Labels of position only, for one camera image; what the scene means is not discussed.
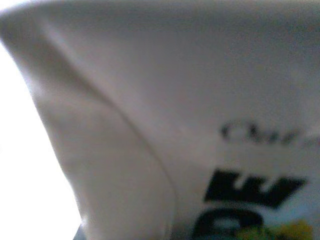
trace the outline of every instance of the bright background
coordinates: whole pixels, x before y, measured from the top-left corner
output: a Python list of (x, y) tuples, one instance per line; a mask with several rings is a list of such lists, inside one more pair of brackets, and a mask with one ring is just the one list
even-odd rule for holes
[[(31, 2), (0, 0), (0, 11)], [(0, 45), (0, 239), (72, 240), (81, 223), (24, 80)]]

